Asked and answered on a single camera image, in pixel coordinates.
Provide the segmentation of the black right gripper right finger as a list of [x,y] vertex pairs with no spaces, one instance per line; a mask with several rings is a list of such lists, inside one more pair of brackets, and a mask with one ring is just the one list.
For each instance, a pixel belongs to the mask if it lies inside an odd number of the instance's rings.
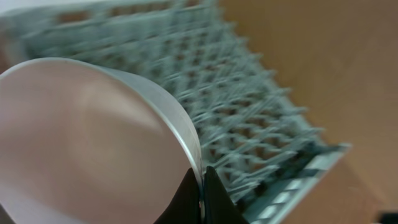
[[212,166],[206,168],[203,192],[206,224],[249,224],[234,206]]

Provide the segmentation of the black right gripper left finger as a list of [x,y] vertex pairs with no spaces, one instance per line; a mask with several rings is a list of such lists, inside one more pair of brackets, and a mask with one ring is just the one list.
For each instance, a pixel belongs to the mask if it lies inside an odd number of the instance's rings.
[[200,223],[200,191],[194,171],[189,168],[169,206],[154,224]]

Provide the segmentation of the white lilac bowl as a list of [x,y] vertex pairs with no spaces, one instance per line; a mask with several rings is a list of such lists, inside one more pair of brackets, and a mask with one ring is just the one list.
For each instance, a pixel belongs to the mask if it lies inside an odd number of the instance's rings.
[[1,74],[1,206],[15,223],[154,223],[188,170],[197,132],[139,75],[67,58]]

